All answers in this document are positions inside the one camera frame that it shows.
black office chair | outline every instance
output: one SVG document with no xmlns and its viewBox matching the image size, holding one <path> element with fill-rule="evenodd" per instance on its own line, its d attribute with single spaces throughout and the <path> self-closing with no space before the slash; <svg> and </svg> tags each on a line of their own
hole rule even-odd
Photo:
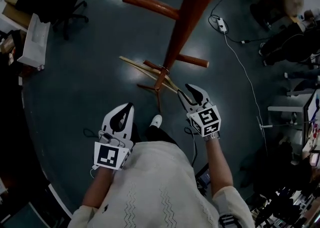
<svg viewBox="0 0 320 228">
<path fill-rule="evenodd" d="M 50 22 L 53 25 L 53 31 L 56 32 L 58 25 L 63 24 L 63 38 L 69 39 L 67 34 L 68 22 L 70 18 L 82 18 L 86 23 L 89 19 L 83 15 L 74 14 L 80 6 L 87 7 L 87 3 L 82 1 L 77 4 L 78 0 L 18 0 L 15 8 L 17 10 L 37 14 L 43 23 Z"/>
</svg>

dark gray floor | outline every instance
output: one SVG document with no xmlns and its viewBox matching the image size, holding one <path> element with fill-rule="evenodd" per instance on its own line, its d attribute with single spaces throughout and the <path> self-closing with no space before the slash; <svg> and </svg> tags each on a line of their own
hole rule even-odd
<svg viewBox="0 0 320 228">
<path fill-rule="evenodd" d="M 18 213 L 8 219 L 4 228 L 46 228 L 47 226 L 40 220 L 29 204 L 20 209 Z"/>
<path fill-rule="evenodd" d="M 24 86 L 26 113 L 40 162 L 67 207 L 74 211 L 92 178 L 94 140 L 83 136 L 83 128 L 96 132 L 104 116 L 125 102 L 135 106 L 140 134 L 158 113 L 154 94 L 136 86 L 153 80 L 119 60 L 148 59 L 162 64 L 174 21 L 150 11 L 124 4 L 121 0 L 86 0 L 83 11 L 90 22 L 74 21 L 68 42 L 60 33 L 49 34 L 45 70 Z M 182 0 L 160 0 L 178 8 Z M 181 88 L 185 83 L 208 91 L 222 118 L 221 146 L 233 173 L 235 187 L 247 198 L 252 188 L 240 189 L 244 174 L 241 162 L 263 146 L 257 123 L 258 110 L 243 69 L 226 46 L 223 35 L 207 22 L 213 0 L 186 43 L 183 54 L 210 60 L 208 69 L 176 62 L 171 79 Z M 257 39 L 266 33 L 252 18 L 250 4 L 258 0 L 224 0 L 216 9 L 230 28 L 234 40 Z M 258 55 L 260 42 L 229 44 L 243 62 L 255 89 L 262 118 L 267 106 L 282 93 L 284 71 L 296 70 L 287 61 L 263 67 Z M 162 128 L 174 138 L 189 159 L 193 142 L 184 133 L 186 114 L 177 96 L 164 89 L 161 94 Z M 198 138 L 198 172 L 207 162 L 204 142 Z"/>
</svg>

wooden stick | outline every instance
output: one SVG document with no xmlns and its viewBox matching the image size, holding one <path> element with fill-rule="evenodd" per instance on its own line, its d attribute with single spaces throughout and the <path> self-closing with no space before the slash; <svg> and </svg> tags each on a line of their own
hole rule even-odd
<svg viewBox="0 0 320 228">
<path fill-rule="evenodd" d="M 171 19 L 179 19 L 179 10 L 175 9 L 165 3 L 158 0 L 122 0 L 124 3 L 128 3 L 134 6 L 139 6 L 150 11 L 162 14 Z"/>
<path fill-rule="evenodd" d="M 176 60 L 177 61 L 191 63 L 191 64 L 195 64 L 195 65 L 198 65 L 198 66 L 201 66 L 201 67 L 204 67 L 204 68 L 209 67 L 209 61 L 198 59 L 198 58 L 191 57 L 191 56 L 188 56 L 188 55 L 179 54 L 176 57 Z"/>
<path fill-rule="evenodd" d="M 150 67 L 150 68 L 152 68 L 152 69 L 161 71 L 161 67 L 160 67 L 160 66 L 157 66 L 156 64 L 153 64 L 153 63 L 150 62 L 150 61 L 144 60 L 144 61 L 143 61 L 143 64 L 147 65 L 148 67 Z"/>
<path fill-rule="evenodd" d="M 143 69 L 143 70 L 146 70 L 146 71 L 148 71 L 148 72 L 154 73 L 154 74 L 156 74 L 156 75 L 160 75 L 160 73 L 161 73 L 159 70 L 152 69 L 152 68 L 150 68 L 150 67 L 146 67 L 146 66 L 144 66 L 144 65 L 142 65 L 142 64 L 139 64 L 139 63 L 137 63 L 137 62 L 134 62 L 134 61 L 132 61 L 132 60 L 126 58 L 126 57 L 119 56 L 119 58 L 122 59 L 122 60 L 125 61 L 125 62 L 131 63 L 131 64 L 133 64 L 134 66 L 137 66 L 137 67 L 139 67 L 139 68 L 141 68 L 141 69 Z M 177 91 L 177 90 L 180 90 L 179 87 L 176 86 L 176 85 L 172 82 L 172 80 L 170 79 L 169 76 L 166 75 L 166 76 L 165 76 L 165 80 L 166 80 L 166 81 L 171 85 L 171 87 L 174 88 L 176 91 Z"/>
<path fill-rule="evenodd" d="M 147 76 L 151 77 L 152 79 L 157 80 L 154 76 L 152 76 L 152 75 L 150 75 L 149 73 L 146 73 L 146 72 L 144 72 L 144 71 L 152 72 L 152 73 L 154 73 L 154 74 L 156 74 L 156 75 L 159 75 L 159 74 L 160 74 L 160 71 L 159 71 L 159 70 L 155 70 L 155 69 L 152 69 L 152 68 L 143 66 L 143 65 L 141 65 L 141 64 L 139 64 L 139 63 L 137 63 L 137 62 L 134 62 L 134 61 L 132 61 L 132 60 L 126 58 L 126 57 L 119 56 L 119 59 L 127 62 L 128 64 L 130 64 L 131 66 L 133 66 L 133 67 L 135 67 L 135 68 L 137 68 L 137 69 L 139 68 L 138 70 L 141 69 L 141 70 L 140 70 L 141 72 L 143 72 L 143 73 L 146 74 Z M 176 85 L 172 82 L 172 80 L 170 79 L 170 77 L 165 76 L 165 79 L 166 79 L 166 81 L 172 86 L 172 88 L 171 88 L 172 90 L 174 90 L 175 92 L 177 92 L 178 90 L 182 91 L 178 86 L 176 86 Z M 190 99 L 190 97 L 189 97 L 188 95 L 186 95 L 186 96 L 187 96 L 187 98 L 189 99 L 190 102 L 193 102 L 192 99 Z"/>
<path fill-rule="evenodd" d="M 141 71 L 142 73 L 144 73 L 145 75 L 147 75 L 148 77 L 157 80 L 157 78 L 155 78 L 154 76 L 150 75 L 149 73 L 147 73 L 146 71 L 144 71 L 142 68 L 139 68 L 131 63 L 129 63 L 129 65 L 133 66 L 134 68 L 136 68 L 137 70 Z M 173 91 L 174 93 L 178 93 L 177 91 L 175 91 L 174 89 L 172 89 L 170 86 L 166 85 L 165 83 L 162 83 L 165 87 L 167 87 L 170 91 Z"/>
</svg>

shoe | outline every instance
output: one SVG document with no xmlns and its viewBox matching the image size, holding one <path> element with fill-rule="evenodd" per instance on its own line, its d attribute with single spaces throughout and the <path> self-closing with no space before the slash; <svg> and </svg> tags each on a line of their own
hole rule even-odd
<svg viewBox="0 0 320 228">
<path fill-rule="evenodd" d="M 156 126 L 157 128 L 159 128 L 161 126 L 161 123 L 162 123 L 161 115 L 156 115 L 152 119 L 150 126 Z"/>
<path fill-rule="evenodd" d="M 261 53 L 261 49 L 262 49 L 262 47 L 263 47 L 265 44 L 266 44 L 266 43 L 261 43 L 261 44 L 260 44 L 260 50 L 259 50 L 260 56 L 264 56 L 264 55 Z"/>
</svg>

sweater sleeve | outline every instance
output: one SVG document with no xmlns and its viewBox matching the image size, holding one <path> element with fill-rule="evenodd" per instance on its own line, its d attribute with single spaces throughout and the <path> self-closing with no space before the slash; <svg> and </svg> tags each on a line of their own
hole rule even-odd
<svg viewBox="0 0 320 228">
<path fill-rule="evenodd" d="M 68 228 L 87 228 L 88 222 L 93 218 L 97 209 L 90 206 L 81 206 L 71 218 Z"/>
<path fill-rule="evenodd" d="M 219 226 L 222 228 L 254 227 L 254 220 L 251 212 L 233 186 L 220 189 L 213 196 L 213 204 L 219 212 Z"/>
</svg>

